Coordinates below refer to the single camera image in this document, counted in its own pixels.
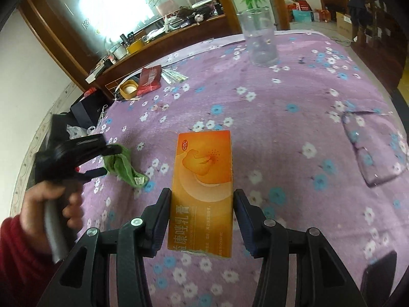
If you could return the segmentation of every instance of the green cloth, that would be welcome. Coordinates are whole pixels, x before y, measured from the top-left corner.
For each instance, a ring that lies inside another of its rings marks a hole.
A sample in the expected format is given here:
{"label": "green cloth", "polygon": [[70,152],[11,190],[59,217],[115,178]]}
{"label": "green cloth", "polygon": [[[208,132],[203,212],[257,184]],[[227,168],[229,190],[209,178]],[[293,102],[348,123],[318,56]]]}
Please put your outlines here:
{"label": "green cloth", "polygon": [[136,172],[132,167],[130,163],[130,150],[120,144],[117,145],[122,148],[122,153],[103,156],[105,168],[109,173],[119,176],[132,187],[142,188],[149,181],[149,178]]}

